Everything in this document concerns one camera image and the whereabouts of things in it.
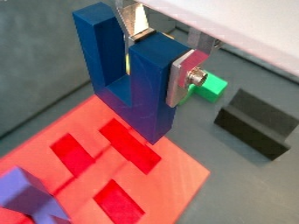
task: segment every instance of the gray floor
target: gray floor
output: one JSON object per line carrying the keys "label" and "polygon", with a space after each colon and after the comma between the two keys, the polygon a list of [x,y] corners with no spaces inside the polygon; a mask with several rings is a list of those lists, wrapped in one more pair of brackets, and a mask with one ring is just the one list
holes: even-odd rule
{"label": "gray floor", "polygon": [[[94,2],[0,3],[0,27],[6,33],[0,40],[0,136],[18,126],[0,138],[0,156],[93,95],[91,85],[85,85],[89,76],[71,11]],[[196,95],[178,108],[168,134],[212,170],[178,223],[298,224],[298,133],[289,139],[293,149],[270,162],[213,122],[240,88],[299,118],[299,86],[225,51],[212,56],[206,68],[229,81],[226,94],[216,104]]]}

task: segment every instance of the green block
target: green block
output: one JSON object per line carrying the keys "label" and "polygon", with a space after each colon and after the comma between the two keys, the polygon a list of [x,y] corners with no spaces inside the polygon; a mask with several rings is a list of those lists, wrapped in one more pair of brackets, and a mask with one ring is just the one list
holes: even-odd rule
{"label": "green block", "polygon": [[208,80],[201,87],[196,88],[194,92],[201,95],[209,102],[216,102],[221,98],[229,83],[216,74],[210,72],[208,73]]}

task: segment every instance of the gray table surface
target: gray table surface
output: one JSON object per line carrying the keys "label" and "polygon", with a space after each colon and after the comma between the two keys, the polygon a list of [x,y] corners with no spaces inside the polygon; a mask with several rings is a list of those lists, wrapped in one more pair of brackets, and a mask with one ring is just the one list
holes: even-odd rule
{"label": "gray table surface", "polygon": [[[31,0],[27,3],[30,2],[37,4],[37,9],[41,10],[39,7],[42,6],[38,1]],[[85,5],[93,4],[93,2],[97,1],[83,1],[83,3],[74,2],[74,4],[71,4],[71,1],[67,1],[62,7],[69,8],[69,11],[71,11]],[[15,0],[9,0],[0,4],[2,6],[5,4],[14,4],[14,6],[19,5],[19,7],[25,8],[27,11],[33,11],[33,8],[29,5],[26,6],[26,3],[19,4]],[[5,17],[5,7],[0,8],[0,12],[0,17]],[[15,36],[21,32],[22,31],[17,31],[15,34],[7,35],[11,35],[11,39],[15,39]],[[73,37],[74,35],[77,37],[74,27],[66,32]],[[54,43],[58,39],[51,36],[51,31],[47,31],[46,29],[45,33],[50,33],[50,39]],[[57,45],[57,47],[65,47],[67,49],[69,43],[69,39],[66,38],[62,40],[62,45]],[[49,61],[51,67],[49,67],[50,64],[47,62],[49,56],[42,59],[41,57],[35,57],[35,54],[30,54],[29,57],[22,54],[21,58],[18,58],[15,56],[18,54],[18,47],[15,48],[10,59],[6,59],[7,67],[2,68],[2,71],[10,73],[6,77],[10,77],[10,81],[15,84],[13,89],[23,90],[22,86],[18,86],[21,85],[18,82],[25,81],[25,83],[29,83],[29,80],[26,80],[26,78],[21,80],[18,77],[23,77],[25,74],[30,74],[34,71],[33,69],[23,71],[29,66],[29,63],[23,64],[23,59],[31,61],[30,65],[33,64],[34,66],[34,64],[37,64],[37,76],[29,76],[29,79],[31,78],[31,80],[37,80],[37,82],[34,84],[31,83],[33,88],[30,85],[26,89],[25,98],[21,98],[21,94],[21,97],[15,94],[13,96],[14,98],[7,96],[6,100],[3,99],[5,103],[11,103],[10,105],[13,105],[15,111],[14,116],[11,116],[10,109],[6,107],[2,108],[3,121],[10,120],[7,116],[11,116],[13,118],[18,118],[19,116],[23,116],[25,118],[25,115],[35,116],[34,119],[18,126],[18,129],[15,129],[10,135],[0,139],[0,156],[3,156],[93,95],[91,85],[82,85],[87,81],[87,70],[82,54],[79,53],[79,55],[75,56],[77,60],[74,63],[79,66],[75,70],[69,69],[69,63],[66,63],[66,57],[81,50],[79,48],[77,49],[78,50],[74,50],[71,48],[67,52],[58,52],[59,55],[57,55],[57,57],[55,54],[47,54],[47,51],[51,50],[49,47],[45,50],[45,57],[47,55],[51,57]],[[197,194],[178,223],[298,224],[298,133],[294,133],[293,137],[289,139],[289,142],[293,144],[292,150],[277,161],[270,162],[230,133],[214,125],[213,122],[221,107],[229,104],[240,88],[245,88],[250,93],[281,108],[286,113],[299,118],[299,86],[290,80],[285,80],[282,77],[276,76],[266,69],[225,51],[220,51],[212,56],[206,63],[206,68],[229,81],[226,94],[216,104],[209,103],[196,95],[186,104],[178,108],[173,130],[168,134],[170,139],[212,171],[209,181]],[[57,101],[57,99],[62,98],[62,95],[69,93],[71,89],[74,90],[74,87],[79,85],[81,88],[73,94]],[[37,115],[41,108],[51,102],[55,103]]]}

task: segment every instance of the blue block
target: blue block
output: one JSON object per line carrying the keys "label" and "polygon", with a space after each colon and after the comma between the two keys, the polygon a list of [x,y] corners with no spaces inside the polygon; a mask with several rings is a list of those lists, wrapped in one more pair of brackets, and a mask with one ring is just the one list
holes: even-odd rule
{"label": "blue block", "polygon": [[162,33],[151,35],[129,49],[127,75],[125,33],[111,8],[97,3],[74,19],[95,93],[154,144],[174,123],[177,108],[166,104],[172,64],[190,49]]}
{"label": "blue block", "polygon": [[69,216],[42,181],[21,167],[15,167],[0,178],[0,206],[31,215],[37,224],[70,223]]}

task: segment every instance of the silver metal plate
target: silver metal plate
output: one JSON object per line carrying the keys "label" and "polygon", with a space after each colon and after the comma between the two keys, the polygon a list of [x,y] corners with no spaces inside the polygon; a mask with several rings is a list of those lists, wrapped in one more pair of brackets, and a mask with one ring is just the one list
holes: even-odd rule
{"label": "silver metal plate", "polygon": [[118,8],[118,11],[126,24],[130,37],[149,29],[146,9],[141,3],[129,5],[126,8]]}
{"label": "silver metal plate", "polygon": [[172,68],[172,75],[169,81],[169,89],[168,89],[168,97],[166,103],[170,107],[176,107],[184,97],[189,94],[189,88],[184,88],[178,85],[180,77],[181,77],[181,67],[184,61],[190,57],[194,50],[190,50],[174,63]]}

